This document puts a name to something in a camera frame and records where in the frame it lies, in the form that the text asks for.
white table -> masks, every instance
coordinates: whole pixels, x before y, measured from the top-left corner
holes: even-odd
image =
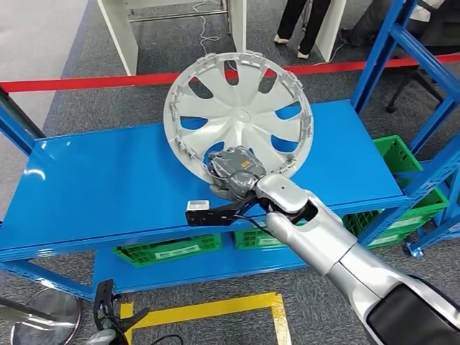
[[[332,50],[336,43],[336,38],[346,3],[347,0],[332,0],[323,20],[321,28],[316,37],[316,41],[314,41],[314,44],[327,63],[331,59]]]
[[[97,0],[127,75],[136,75],[139,51],[133,28],[128,19],[130,10],[191,2],[201,2],[201,0]],[[222,5],[223,10],[221,13],[227,13],[230,33],[237,51],[244,52],[246,50],[247,0],[223,0]]]

silver hubcap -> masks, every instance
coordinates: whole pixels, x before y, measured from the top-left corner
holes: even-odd
[[[238,84],[227,81],[227,61],[236,64],[233,75],[238,75]],[[266,73],[271,73],[274,83],[268,92],[259,91]],[[212,97],[194,92],[189,83],[195,78]],[[169,90],[164,123],[174,154],[209,183],[203,162],[215,145],[222,145],[219,150],[244,145],[268,171],[289,177],[306,159],[313,138],[311,109],[302,84],[256,52],[208,54],[197,60]]]

yellow floor tape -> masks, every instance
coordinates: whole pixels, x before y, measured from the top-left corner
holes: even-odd
[[[229,300],[219,300],[217,302],[151,311],[146,318],[132,327],[124,335],[128,339],[129,344],[131,345],[133,330],[136,328],[209,318],[211,316],[240,313],[242,311],[253,311],[261,308],[271,309],[278,345],[291,345],[291,335],[289,332],[283,298],[280,293],[262,293],[259,295],[232,298]],[[123,303],[120,309],[120,316],[121,318],[129,318],[133,316],[133,309],[133,303]]]

person's leg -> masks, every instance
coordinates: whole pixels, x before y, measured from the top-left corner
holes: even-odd
[[[281,21],[279,23],[278,36],[284,40],[291,38],[305,3],[306,0],[287,0]]]
[[[310,19],[307,23],[305,36],[299,48],[299,58],[307,58],[310,51],[314,45],[316,37],[323,24],[323,19],[326,16],[326,12],[329,9],[331,0],[313,0]]]
[[[351,30],[342,30],[341,38],[351,45],[363,45],[377,34],[385,19],[391,0],[373,0]]]

red barrier tape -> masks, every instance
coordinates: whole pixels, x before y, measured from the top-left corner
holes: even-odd
[[[460,54],[438,55],[437,57],[441,63],[460,62]],[[307,75],[318,73],[348,72],[351,70],[363,70],[365,61],[357,61],[353,63],[328,63],[324,65],[299,65],[285,66],[284,69],[291,71],[295,75]],[[418,65],[418,62],[412,59],[392,59],[389,60],[387,68],[406,67]],[[158,73],[145,75],[119,75],[115,77],[97,77],[97,78],[71,78],[56,80],[18,80],[1,82],[0,88],[5,92],[28,92],[28,91],[62,91],[62,90],[81,90],[85,88],[118,88],[121,86],[143,86],[143,85],[169,85],[172,84],[180,73]],[[236,78],[237,72],[226,70],[228,78]]]

